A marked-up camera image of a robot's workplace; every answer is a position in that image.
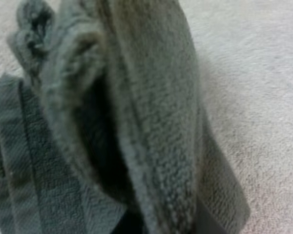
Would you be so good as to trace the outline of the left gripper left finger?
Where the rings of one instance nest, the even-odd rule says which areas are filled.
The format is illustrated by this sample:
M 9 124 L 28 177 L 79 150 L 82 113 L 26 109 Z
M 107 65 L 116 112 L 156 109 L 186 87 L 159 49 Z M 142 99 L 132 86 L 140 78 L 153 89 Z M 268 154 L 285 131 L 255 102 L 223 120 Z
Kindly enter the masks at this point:
M 127 210 L 122 216 L 113 234 L 146 234 L 147 230 L 141 213 Z

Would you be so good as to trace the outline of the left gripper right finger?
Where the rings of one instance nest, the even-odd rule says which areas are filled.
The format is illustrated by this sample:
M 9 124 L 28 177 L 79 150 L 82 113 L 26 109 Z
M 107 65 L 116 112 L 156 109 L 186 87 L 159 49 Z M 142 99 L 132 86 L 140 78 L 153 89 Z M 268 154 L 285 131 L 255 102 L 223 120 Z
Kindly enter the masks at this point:
M 196 218 L 195 218 L 196 234 L 226 234 L 225 229 L 212 216 L 205 204 L 197 199 Z

